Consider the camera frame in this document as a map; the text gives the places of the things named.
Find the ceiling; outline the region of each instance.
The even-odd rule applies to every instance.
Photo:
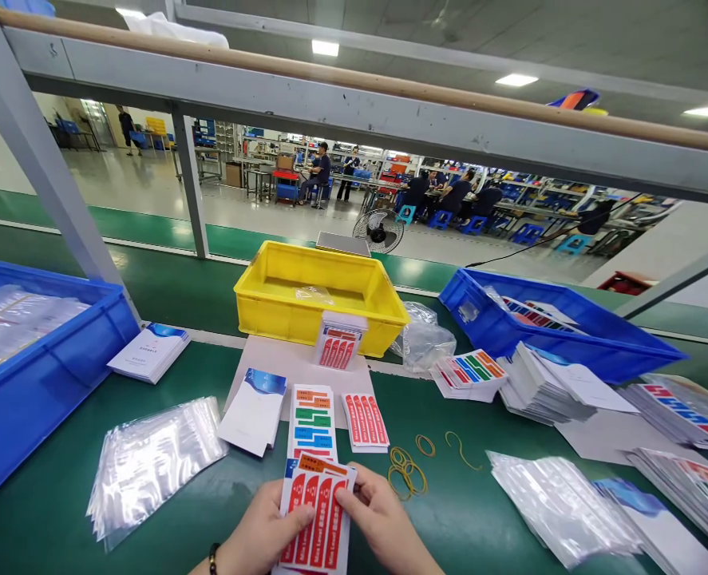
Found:
[[[104,6],[52,0],[59,17],[125,27],[110,7],[111,0],[86,1]],[[146,14],[164,11],[164,0],[117,3]],[[439,15],[445,0],[188,0],[188,4],[708,91],[708,0],[449,0],[449,40],[423,23]],[[224,34],[236,50],[544,104],[584,87],[539,80],[512,88],[495,84],[499,72],[345,46],[338,57],[324,57],[311,52],[308,40],[190,24]],[[708,101],[601,92],[600,107],[613,116],[708,131],[708,118],[682,115]]]

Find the person's left hand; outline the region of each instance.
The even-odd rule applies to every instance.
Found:
[[[234,533],[218,548],[218,575],[268,573],[290,541],[311,524],[314,520],[311,506],[297,507],[286,517],[279,515],[281,497],[281,479],[258,489]]]

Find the person's right hand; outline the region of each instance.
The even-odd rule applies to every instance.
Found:
[[[362,530],[375,557],[394,575],[443,575],[388,480],[358,463],[349,465],[356,468],[359,491],[338,490],[335,497]]]

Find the gray floor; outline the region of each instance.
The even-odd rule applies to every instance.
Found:
[[[149,150],[143,157],[128,157],[114,149],[101,154],[64,151],[69,168],[91,205],[188,219],[183,185],[175,176],[170,152]],[[273,202],[256,204],[244,190],[216,184],[203,184],[205,216],[209,224],[316,240],[320,231],[351,234],[359,217],[362,194],[354,192],[350,203],[334,199],[325,210],[309,206],[292,208]],[[332,197],[337,195],[337,187]],[[522,246],[491,236],[464,236],[456,230],[439,232],[422,224],[410,225],[398,247],[398,256],[466,265],[477,261],[510,256]],[[606,263],[593,256],[565,256],[550,248],[533,248],[505,260],[484,266],[497,271],[578,284]]]

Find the bracelet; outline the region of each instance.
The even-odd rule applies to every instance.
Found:
[[[220,543],[210,545],[210,575],[218,575],[218,570],[216,569],[216,551],[219,547]]]

